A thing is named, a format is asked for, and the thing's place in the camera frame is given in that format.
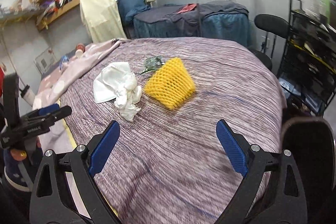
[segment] chair seat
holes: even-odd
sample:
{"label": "chair seat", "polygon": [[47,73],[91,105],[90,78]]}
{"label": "chair seat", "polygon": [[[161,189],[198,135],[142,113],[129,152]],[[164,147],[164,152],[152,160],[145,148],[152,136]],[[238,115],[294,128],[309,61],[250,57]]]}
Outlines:
{"label": "chair seat", "polygon": [[269,58],[266,54],[260,51],[251,49],[249,49],[249,51],[252,52],[265,65],[266,68],[272,70],[273,64],[271,58]]}

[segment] blue cloth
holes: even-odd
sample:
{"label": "blue cloth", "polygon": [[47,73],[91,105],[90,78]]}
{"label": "blue cloth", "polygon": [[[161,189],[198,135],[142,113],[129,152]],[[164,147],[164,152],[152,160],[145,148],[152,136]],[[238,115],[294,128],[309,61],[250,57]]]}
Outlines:
{"label": "blue cloth", "polygon": [[131,25],[137,14],[150,10],[151,6],[146,0],[118,0],[118,10],[123,25]]}
{"label": "blue cloth", "polygon": [[[137,38],[145,37],[186,37],[186,33],[173,22],[159,21],[146,23],[134,18],[134,32]],[[245,47],[250,46],[250,22],[244,14],[215,14],[202,21],[203,37],[230,40]],[[193,37],[198,37],[196,30]]]}

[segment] blue gripper pad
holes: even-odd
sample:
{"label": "blue gripper pad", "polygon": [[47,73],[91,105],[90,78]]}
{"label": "blue gripper pad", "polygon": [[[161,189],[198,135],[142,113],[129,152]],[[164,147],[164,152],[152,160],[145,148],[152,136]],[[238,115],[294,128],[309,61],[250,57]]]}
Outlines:
{"label": "blue gripper pad", "polygon": [[39,110],[39,115],[40,115],[40,116],[47,115],[48,113],[57,111],[57,110],[59,110],[59,109],[60,109],[60,107],[59,107],[58,104],[53,104],[53,105],[50,105],[50,106],[41,108],[41,109]]}
{"label": "blue gripper pad", "polygon": [[89,174],[94,177],[100,173],[120,136],[120,126],[114,122],[91,154]]}
{"label": "blue gripper pad", "polygon": [[248,172],[246,155],[231,134],[231,128],[219,121],[216,126],[217,138],[223,146],[234,170],[243,177]]}

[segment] black shelf rack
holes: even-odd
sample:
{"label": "black shelf rack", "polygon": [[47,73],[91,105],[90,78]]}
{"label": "black shelf rack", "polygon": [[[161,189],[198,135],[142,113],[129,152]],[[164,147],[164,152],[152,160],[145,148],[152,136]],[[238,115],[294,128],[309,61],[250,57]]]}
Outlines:
{"label": "black shelf rack", "polygon": [[336,43],[321,22],[289,5],[289,30],[277,73],[287,96],[304,104],[311,114],[322,116],[336,95]]}

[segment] red cloth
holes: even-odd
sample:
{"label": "red cloth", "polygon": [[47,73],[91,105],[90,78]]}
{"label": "red cloth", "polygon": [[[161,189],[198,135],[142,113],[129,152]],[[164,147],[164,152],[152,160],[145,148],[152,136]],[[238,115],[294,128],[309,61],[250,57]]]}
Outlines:
{"label": "red cloth", "polygon": [[3,78],[4,78],[5,74],[2,71],[2,68],[0,68],[0,97],[2,95],[2,83],[3,83]]}
{"label": "red cloth", "polygon": [[180,10],[179,12],[177,12],[176,14],[182,14],[182,13],[186,13],[186,12],[190,12],[193,9],[195,9],[197,6],[197,4],[187,4],[186,6],[184,6],[182,8],[182,10]]}

